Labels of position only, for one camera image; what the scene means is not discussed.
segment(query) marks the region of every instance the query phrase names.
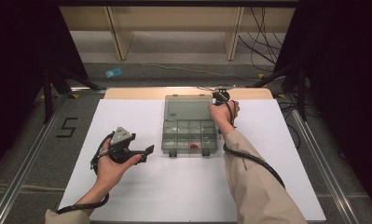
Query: table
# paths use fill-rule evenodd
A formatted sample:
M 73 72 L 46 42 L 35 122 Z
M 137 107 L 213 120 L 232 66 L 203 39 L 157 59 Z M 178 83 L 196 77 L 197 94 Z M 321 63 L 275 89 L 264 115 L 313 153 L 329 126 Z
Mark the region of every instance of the table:
M 210 94 L 196 88 L 109 89 L 97 107 L 60 207 L 76 201 L 93 184 L 96 177 L 89 170 L 90 156 L 106 132 L 118 125 L 137 133 L 131 150 L 152 144 L 156 148 L 148 156 L 147 163 L 127 171 L 110 192 L 108 204 L 95 210 L 92 220 L 142 223 L 236 221 L 235 203 L 227 188 L 224 171 L 222 139 L 218 139 L 219 150 L 207 158 L 201 155 L 169 158 L 160 149 L 164 96 L 201 93 Z M 306 219 L 325 220 L 270 91 L 234 89 L 229 93 L 241 104 L 241 113 L 235 121 L 238 130 L 276 168 Z

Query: metal frame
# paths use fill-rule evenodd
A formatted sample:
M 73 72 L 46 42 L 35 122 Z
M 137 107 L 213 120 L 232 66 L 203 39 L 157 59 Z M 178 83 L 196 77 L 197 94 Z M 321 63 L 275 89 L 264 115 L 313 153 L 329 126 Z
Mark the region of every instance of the metal frame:
M 320 147 L 316 139 L 314 138 L 308 123 L 304 121 L 303 118 L 301 118 L 301 116 L 296 110 L 293 110 L 292 113 L 296 120 L 296 124 L 298 125 L 303 137 L 305 138 L 310 153 L 314 160 L 316 161 L 317 167 L 319 168 L 319 171 L 323 176 L 324 182 L 328 187 L 328 190 L 330 191 L 331 196 L 334 199 L 334 202 L 337 205 L 339 213 L 342 215 L 344 222 L 347 224 L 360 223 L 356 214 L 354 213 L 354 209 L 352 208 L 351 203 L 348 200 L 344 190 L 339 185 L 339 182 L 334 172 L 332 171 L 330 165 L 325 159 L 323 152 L 320 150 Z
M 298 0 L 45 0 L 36 5 L 64 7 L 296 7 Z
M 26 178 L 28 177 L 28 174 L 32 170 L 34 162 L 37 159 L 42 149 L 42 146 L 44 145 L 47 139 L 48 133 L 51 130 L 52 124 L 54 123 L 58 115 L 58 112 L 61 110 L 61 107 L 64 101 L 66 100 L 66 98 L 67 98 L 67 95 L 61 95 L 60 98 L 58 99 L 59 102 L 57 103 L 57 107 L 55 108 L 51 116 L 51 119 L 47 123 L 43 123 L 43 126 L 38 136 L 34 140 L 34 143 L 32 144 L 31 149 L 26 155 L 26 158 L 23 160 L 20 170 L 15 175 L 11 184 L 8 186 L 5 195 L 1 199 L 0 201 L 0 223 L 4 223 L 8 213 L 10 212 L 12 205 L 17 199 L 17 196 L 19 195 L 21 191 L 22 185 L 25 182 Z

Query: blue object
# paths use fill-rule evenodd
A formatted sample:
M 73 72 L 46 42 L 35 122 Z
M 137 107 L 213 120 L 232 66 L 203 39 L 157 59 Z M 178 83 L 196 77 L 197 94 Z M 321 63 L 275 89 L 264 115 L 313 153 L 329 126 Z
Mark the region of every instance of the blue object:
M 116 77 L 122 74 L 121 69 L 115 68 L 106 72 L 107 77 Z

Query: person's left hand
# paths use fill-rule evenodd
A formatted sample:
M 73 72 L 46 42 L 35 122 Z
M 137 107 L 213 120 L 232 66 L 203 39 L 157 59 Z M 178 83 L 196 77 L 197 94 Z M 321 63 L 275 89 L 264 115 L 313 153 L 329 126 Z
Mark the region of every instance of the person's left hand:
M 111 138 L 108 138 L 102 149 L 110 147 Z M 100 186 L 107 191 L 110 191 L 118 182 L 124 173 L 138 162 L 142 156 L 140 154 L 130 157 L 124 163 L 118 164 L 110 159 L 109 156 L 103 156 L 98 160 L 98 174 L 96 178 L 96 185 Z

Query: clear plastic organizer box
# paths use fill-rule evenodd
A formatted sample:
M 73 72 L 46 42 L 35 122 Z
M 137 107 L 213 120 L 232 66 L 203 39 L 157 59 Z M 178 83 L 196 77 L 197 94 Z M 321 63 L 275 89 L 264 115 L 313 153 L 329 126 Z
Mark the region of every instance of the clear plastic organizer box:
M 217 151 L 217 130 L 209 112 L 210 95 L 167 95 L 162 151 L 210 156 Z

